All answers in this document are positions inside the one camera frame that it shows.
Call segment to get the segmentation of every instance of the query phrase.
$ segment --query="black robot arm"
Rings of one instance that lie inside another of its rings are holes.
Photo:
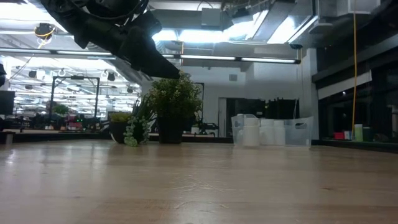
[[[41,0],[81,48],[91,42],[149,76],[178,78],[179,70],[156,50],[152,36],[162,26],[150,11],[144,13],[147,1]]]

